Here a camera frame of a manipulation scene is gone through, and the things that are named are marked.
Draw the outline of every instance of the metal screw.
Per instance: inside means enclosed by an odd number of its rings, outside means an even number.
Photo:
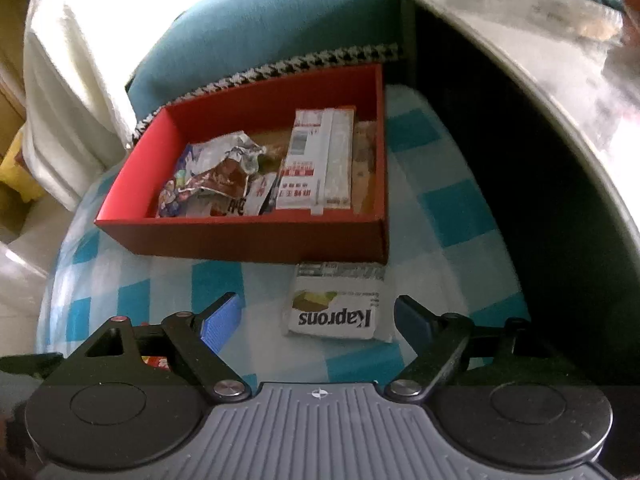
[[[238,395],[244,394],[244,390],[244,384],[233,379],[218,381],[215,386],[213,386],[213,391],[220,397],[237,397]]]
[[[389,384],[389,389],[397,396],[413,397],[422,391],[422,386],[411,379],[398,379]]]

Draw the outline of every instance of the white carton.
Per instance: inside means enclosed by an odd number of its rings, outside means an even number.
[[[311,209],[312,214],[322,214],[326,206],[349,208],[352,136],[353,110],[297,110],[276,209]],[[330,151],[334,155],[328,171]],[[339,164],[335,169],[334,158]]]
[[[285,332],[321,337],[390,341],[393,316],[380,264],[299,264]]]

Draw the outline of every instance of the red box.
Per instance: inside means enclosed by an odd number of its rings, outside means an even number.
[[[292,128],[297,108],[353,105],[378,121],[372,214],[277,210],[253,217],[155,218],[188,142]],[[382,67],[328,68],[230,88],[164,108],[129,155],[95,224],[136,254],[244,262],[381,262],[388,256]]]

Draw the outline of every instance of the yellow object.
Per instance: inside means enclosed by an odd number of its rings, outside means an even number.
[[[337,292],[309,292],[300,290],[293,298],[293,308],[302,312],[320,312],[329,308],[331,300],[338,295]]]
[[[23,202],[37,200],[44,195],[45,191],[40,184],[15,161],[15,156],[22,146],[22,128],[14,137],[9,150],[6,152],[2,163],[0,163],[0,182],[15,189],[20,193]]]

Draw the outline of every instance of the paper packaging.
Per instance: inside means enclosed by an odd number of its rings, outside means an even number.
[[[354,214],[370,213],[376,185],[376,121],[359,121],[353,127],[351,206]]]
[[[352,143],[353,109],[335,110],[324,180],[324,206],[327,208],[351,208]]]
[[[286,332],[391,341],[393,316],[380,264],[299,264],[292,300],[284,309]]]
[[[352,135],[353,109],[296,110],[276,209],[350,208]]]

